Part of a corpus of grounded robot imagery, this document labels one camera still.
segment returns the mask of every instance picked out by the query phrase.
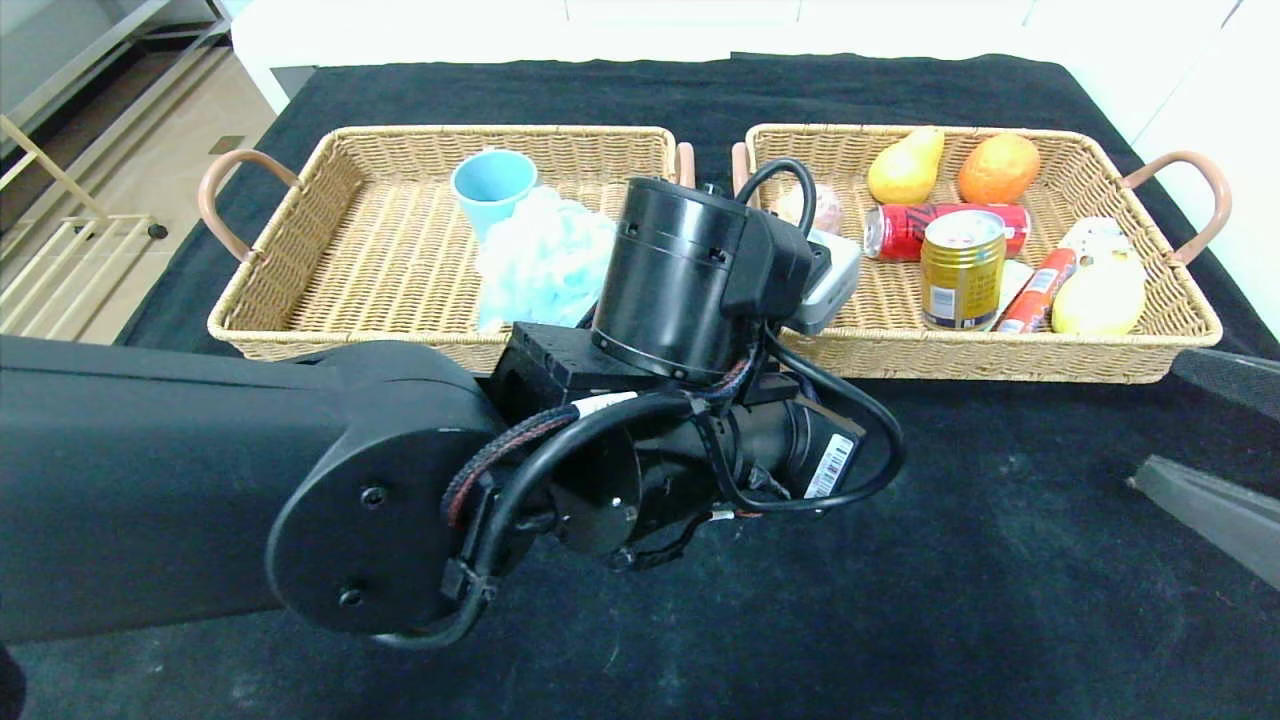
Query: table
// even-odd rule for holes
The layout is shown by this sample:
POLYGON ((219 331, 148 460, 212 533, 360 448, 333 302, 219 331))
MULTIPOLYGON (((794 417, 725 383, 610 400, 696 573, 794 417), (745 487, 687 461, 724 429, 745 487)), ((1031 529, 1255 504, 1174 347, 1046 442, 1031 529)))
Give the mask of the table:
MULTIPOLYGON (((349 124, 660 124, 727 182, 765 120, 1064 128, 1139 164, 1060 67, 1007 56, 324 69, 260 147, 301 168, 349 124)), ((247 170, 219 202, 252 236, 282 195, 247 170)), ((1190 237, 1155 183, 1139 197, 1190 237)), ((197 228, 120 342, 233 355, 204 329, 233 270, 197 228)), ((1212 258, 1192 270, 1222 348, 1280 356, 1212 258)), ((433 656, 285 612, 19 646, 28 717, 1277 716, 1280 593, 1121 483, 1158 452, 1277 495, 1276 423, 1174 377, 860 384, 911 448, 868 503, 716 523, 649 574, 540 542, 433 656)))

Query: pear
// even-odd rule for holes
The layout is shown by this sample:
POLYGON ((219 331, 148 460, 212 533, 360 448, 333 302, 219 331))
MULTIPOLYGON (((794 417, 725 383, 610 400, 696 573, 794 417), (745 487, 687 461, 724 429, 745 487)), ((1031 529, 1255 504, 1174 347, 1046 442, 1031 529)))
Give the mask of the pear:
POLYGON ((1062 283, 1053 299, 1053 332, 1128 334, 1147 305, 1147 273, 1133 251, 1100 256, 1062 283))
POLYGON ((938 179, 942 160, 942 131, 923 127, 890 145, 867 170, 867 188, 881 202, 924 202, 938 179))

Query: black cable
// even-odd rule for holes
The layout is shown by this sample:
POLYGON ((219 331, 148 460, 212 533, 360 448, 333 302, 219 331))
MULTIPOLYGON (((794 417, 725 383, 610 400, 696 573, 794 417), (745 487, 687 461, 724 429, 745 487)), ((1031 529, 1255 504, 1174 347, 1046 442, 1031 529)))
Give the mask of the black cable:
POLYGON ((463 498, 477 477, 512 451, 540 438, 550 430, 572 423, 577 419, 577 413, 575 405, 550 407, 525 418, 508 428, 507 432, 485 443, 484 447, 471 456, 471 460, 467 460, 466 465, 454 473, 453 479, 449 480, 449 486, 444 488, 444 496, 440 498, 440 519, 448 523, 451 528, 458 527, 463 498))
POLYGON ((751 199, 751 193, 760 187, 760 183, 782 170, 788 170, 800 181, 800 191, 804 193, 804 209, 800 211, 800 222, 796 223, 796 227, 800 228, 800 232, 805 237, 809 237, 809 231, 813 229, 814 214, 818 211, 818 187, 813 182, 813 173, 809 172, 809 168, 804 167, 804 163, 795 158, 777 158, 762 165, 759 170, 755 170, 754 176, 746 178, 746 182, 737 190, 733 200, 746 205, 751 199))
POLYGON ((760 502, 746 497, 742 491, 739 489, 736 482, 733 480, 732 471, 726 466, 724 455, 721 451, 717 430, 712 427, 710 418, 705 414, 700 414, 695 418, 695 424, 699 434, 703 437, 703 442, 708 446, 712 465, 716 469, 716 479, 724 497, 731 500, 739 507, 754 512, 804 512, 813 510, 829 510, 851 502, 867 500, 893 482, 899 471, 902 469, 902 464, 906 461, 902 427, 899 424, 897 418, 895 418, 893 414, 890 413, 887 407, 881 405, 874 397, 792 352, 790 348, 783 346, 781 341, 778 341, 777 334, 774 334, 773 329, 769 327, 764 328, 764 343, 771 355, 785 363, 792 370, 806 375, 815 384, 845 397, 870 413, 876 421, 884 429, 886 438, 888 439, 888 457, 869 480, 850 491, 829 497, 760 502))
POLYGON ((620 425, 645 418, 684 415, 691 411, 691 396, 678 392, 654 392, 602 407, 552 436, 520 465, 511 480, 503 486, 493 515, 488 518, 480 530, 475 555, 467 570, 471 587, 467 589, 458 611, 438 623, 434 629, 378 635, 378 639, 394 647, 412 650, 442 648, 462 639, 480 619, 480 614, 497 589, 497 579, 493 573, 498 565, 498 556, 507 539, 507 533, 515 524, 521 506, 561 461, 620 425))
POLYGON ((718 383, 705 391, 692 392, 691 395, 709 402, 732 401, 737 396, 737 392, 742 389, 742 386, 753 379, 758 360, 763 355, 760 352, 760 343, 750 346, 746 350, 746 357, 730 368, 730 372, 718 383))
POLYGON ((809 379, 809 375, 801 375, 800 373, 787 373, 787 375, 795 378, 796 383, 800 386, 800 395, 803 395, 805 400, 818 402, 818 391, 813 388, 813 380, 809 379))
MULTIPOLYGON (((872 475, 872 479, 858 486, 856 488, 844 492, 840 496, 823 497, 823 498, 809 498, 809 500, 796 500, 787 501, 782 503, 767 503, 767 505, 795 505, 795 510, 822 510, 826 507, 836 507, 849 502, 858 502, 865 500, 877 492, 884 489, 893 479, 897 477, 899 471, 902 469, 902 464, 906 462, 906 445, 902 439, 902 425, 899 424, 897 418, 888 411, 887 407, 881 405, 878 400, 867 395, 861 389, 854 387, 844 378, 837 378, 827 370, 814 365, 809 360, 796 355, 791 348, 782 345, 778 336, 774 334, 773 328, 764 328, 764 345, 771 355, 785 363, 792 370, 804 374, 814 384, 833 392, 850 402, 867 410, 872 418, 884 429, 884 437, 888 439, 888 457, 884 464, 881 465, 879 470, 872 475)), ((735 495, 739 497, 741 492, 737 492, 737 487, 733 486, 735 495)), ((750 510, 760 510, 759 505, 751 501, 756 507, 749 507, 750 510)), ((769 507, 771 510, 782 510, 782 507, 769 507)))
POLYGON ((685 548, 689 547, 689 543, 694 542, 694 534, 698 533, 698 528, 700 528, 704 523, 709 521, 710 519, 712 519, 710 512, 701 512, 694 516, 692 519, 689 520, 687 524, 685 524, 685 529, 681 530, 678 538, 671 541, 669 543, 657 550, 645 550, 636 552, 631 557, 630 562, 620 568, 614 568, 614 570, 620 573, 653 570, 659 565, 666 565, 667 562, 671 562, 673 560, 680 560, 681 557, 684 557, 685 548))

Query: can lid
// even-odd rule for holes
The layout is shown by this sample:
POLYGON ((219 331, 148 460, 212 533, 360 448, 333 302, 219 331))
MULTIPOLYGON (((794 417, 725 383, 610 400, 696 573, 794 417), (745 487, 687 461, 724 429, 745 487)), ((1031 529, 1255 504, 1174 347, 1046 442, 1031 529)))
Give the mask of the can lid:
POLYGON ((863 220, 863 254, 868 258, 879 258, 879 251, 884 247, 884 236, 888 234, 884 213, 879 208, 867 211, 863 220))
POLYGON ((938 247, 966 250, 1005 240, 1005 220, 986 210, 957 210, 924 228, 924 240, 938 247))

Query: screw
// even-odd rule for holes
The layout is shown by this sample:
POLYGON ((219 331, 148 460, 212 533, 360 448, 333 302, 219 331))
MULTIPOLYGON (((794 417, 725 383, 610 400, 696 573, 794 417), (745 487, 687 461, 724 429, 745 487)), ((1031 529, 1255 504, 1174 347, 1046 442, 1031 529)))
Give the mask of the screw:
POLYGON ((338 593, 338 605, 343 607, 356 607, 361 602, 365 602, 365 593, 355 585, 342 588, 338 593))
POLYGON ((360 491, 360 502, 374 510, 387 500, 387 488, 383 486, 369 486, 367 488, 360 491))

